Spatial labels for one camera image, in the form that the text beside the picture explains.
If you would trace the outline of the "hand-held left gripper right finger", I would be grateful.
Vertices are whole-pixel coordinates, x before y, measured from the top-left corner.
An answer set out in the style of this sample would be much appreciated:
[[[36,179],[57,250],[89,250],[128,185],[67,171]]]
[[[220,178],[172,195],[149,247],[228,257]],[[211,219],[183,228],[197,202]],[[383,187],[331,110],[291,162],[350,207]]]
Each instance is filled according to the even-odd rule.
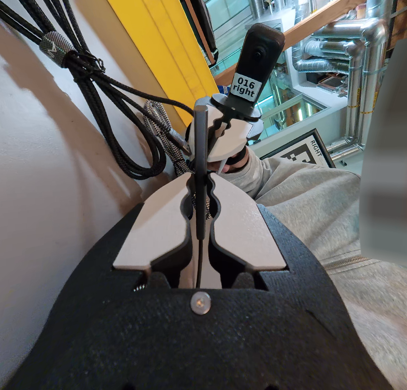
[[[237,186],[210,173],[218,206],[211,225],[214,247],[248,272],[281,271],[286,262],[255,201]]]

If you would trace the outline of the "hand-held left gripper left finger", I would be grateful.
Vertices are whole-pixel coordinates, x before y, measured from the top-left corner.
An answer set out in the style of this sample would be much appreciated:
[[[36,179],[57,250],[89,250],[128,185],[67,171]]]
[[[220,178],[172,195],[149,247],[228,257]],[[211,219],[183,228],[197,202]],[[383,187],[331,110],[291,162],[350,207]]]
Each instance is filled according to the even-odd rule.
[[[192,257],[191,173],[164,185],[145,200],[116,259],[115,269],[152,272],[185,268]]]

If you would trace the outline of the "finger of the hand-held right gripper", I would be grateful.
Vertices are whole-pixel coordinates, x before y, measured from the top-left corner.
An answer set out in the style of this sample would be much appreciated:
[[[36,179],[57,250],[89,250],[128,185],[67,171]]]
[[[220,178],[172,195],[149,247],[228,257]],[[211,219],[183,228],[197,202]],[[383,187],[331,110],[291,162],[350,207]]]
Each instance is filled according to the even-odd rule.
[[[222,135],[228,124],[223,121],[223,113],[216,108],[208,109],[208,135]]]
[[[230,128],[225,129],[224,134],[217,138],[208,154],[208,160],[225,160],[240,152],[252,128],[252,123],[230,122]]]

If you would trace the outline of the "dark grey usb hub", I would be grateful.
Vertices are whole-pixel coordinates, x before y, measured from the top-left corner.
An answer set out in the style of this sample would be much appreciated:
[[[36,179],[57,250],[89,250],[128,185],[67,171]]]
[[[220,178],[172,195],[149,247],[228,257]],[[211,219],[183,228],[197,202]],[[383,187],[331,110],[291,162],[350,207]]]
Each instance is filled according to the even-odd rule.
[[[206,234],[206,198],[207,198],[207,147],[208,147],[208,107],[194,108],[194,140],[195,140],[195,212],[196,237],[198,240],[198,263],[196,288],[201,285],[203,262],[203,240]]]

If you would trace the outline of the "yellow plastic box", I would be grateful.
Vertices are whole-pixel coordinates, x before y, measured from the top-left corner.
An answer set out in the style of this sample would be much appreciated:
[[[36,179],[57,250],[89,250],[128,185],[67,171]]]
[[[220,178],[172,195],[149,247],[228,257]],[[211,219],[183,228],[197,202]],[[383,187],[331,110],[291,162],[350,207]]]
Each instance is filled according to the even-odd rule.
[[[194,107],[218,89],[180,0],[107,0],[167,98]]]

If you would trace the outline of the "person's right forearm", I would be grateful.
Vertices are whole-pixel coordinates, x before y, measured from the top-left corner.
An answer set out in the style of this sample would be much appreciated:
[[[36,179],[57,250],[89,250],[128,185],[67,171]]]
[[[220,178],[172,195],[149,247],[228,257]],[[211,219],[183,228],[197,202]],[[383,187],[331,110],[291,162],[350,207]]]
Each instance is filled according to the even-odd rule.
[[[358,175],[287,159],[262,161],[250,151],[234,183],[265,206],[324,266],[362,258]]]

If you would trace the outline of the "white desk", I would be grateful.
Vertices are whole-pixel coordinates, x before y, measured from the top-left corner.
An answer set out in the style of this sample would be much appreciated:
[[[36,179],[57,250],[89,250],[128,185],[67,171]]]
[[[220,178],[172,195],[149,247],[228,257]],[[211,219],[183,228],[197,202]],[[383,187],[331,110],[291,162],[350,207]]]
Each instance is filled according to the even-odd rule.
[[[113,79],[166,97],[107,0],[69,0]],[[1,387],[92,246],[174,176],[118,166],[67,69],[1,21]]]

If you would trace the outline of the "person's right hand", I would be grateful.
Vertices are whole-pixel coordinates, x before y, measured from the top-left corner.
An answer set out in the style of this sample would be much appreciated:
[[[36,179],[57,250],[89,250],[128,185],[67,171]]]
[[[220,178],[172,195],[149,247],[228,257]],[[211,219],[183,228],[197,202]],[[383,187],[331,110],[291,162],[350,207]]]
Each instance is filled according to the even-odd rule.
[[[245,167],[245,165],[248,163],[248,159],[247,160],[241,160],[238,161],[235,164],[227,164],[225,163],[225,165],[223,166],[222,169],[219,168],[219,170],[217,171],[217,174],[221,175],[221,174],[226,174],[226,173],[234,173],[234,172],[238,172],[240,170],[242,170],[242,168]]]

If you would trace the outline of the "wooden beam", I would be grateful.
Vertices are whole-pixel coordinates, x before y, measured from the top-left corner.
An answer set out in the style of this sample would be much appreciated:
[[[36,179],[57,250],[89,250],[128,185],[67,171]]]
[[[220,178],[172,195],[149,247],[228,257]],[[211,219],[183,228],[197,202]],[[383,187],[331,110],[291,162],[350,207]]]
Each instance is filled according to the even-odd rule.
[[[315,11],[303,21],[284,32],[285,43],[281,51],[286,51],[313,32],[322,28],[354,9],[366,0],[333,0],[318,11]]]

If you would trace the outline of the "black bag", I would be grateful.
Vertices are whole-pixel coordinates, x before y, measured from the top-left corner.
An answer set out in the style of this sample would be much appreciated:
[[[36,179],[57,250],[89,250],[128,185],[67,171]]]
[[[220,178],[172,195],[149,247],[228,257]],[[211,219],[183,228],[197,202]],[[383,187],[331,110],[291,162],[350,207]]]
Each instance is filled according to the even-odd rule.
[[[186,16],[201,49],[206,54],[208,66],[214,67],[219,57],[212,21],[204,0],[182,0]]]

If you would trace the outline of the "black framed marker sign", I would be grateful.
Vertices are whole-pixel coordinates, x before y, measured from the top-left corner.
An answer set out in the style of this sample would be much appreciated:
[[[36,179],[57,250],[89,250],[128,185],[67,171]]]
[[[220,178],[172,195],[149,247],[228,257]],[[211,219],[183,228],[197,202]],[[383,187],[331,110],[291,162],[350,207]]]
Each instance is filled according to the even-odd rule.
[[[264,160],[270,157],[285,158],[296,163],[310,163],[326,168],[336,168],[316,128],[261,156],[260,159]]]

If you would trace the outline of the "silver pipe cluster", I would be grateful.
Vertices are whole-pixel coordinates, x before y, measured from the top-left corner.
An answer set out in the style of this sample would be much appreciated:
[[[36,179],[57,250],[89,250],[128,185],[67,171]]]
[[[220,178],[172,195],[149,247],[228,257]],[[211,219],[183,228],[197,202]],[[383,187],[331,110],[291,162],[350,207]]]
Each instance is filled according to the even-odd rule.
[[[363,151],[383,71],[393,0],[367,0],[365,18],[331,22],[313,33],[300,25],[309,16],[308,0],[295,0],[300,41],[292,46],[292,64],[305,73],[348,73],[345,136],[327,151],[336,161]]]

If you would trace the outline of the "person's grey jacket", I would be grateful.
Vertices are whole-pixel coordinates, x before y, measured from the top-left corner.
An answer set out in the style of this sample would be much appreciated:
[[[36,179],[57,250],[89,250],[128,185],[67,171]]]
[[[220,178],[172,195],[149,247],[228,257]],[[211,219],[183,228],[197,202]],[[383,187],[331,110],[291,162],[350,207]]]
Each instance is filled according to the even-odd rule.
[[[407,270],[354,251],[321,263],[370,356],[394,389],[407,388]]]

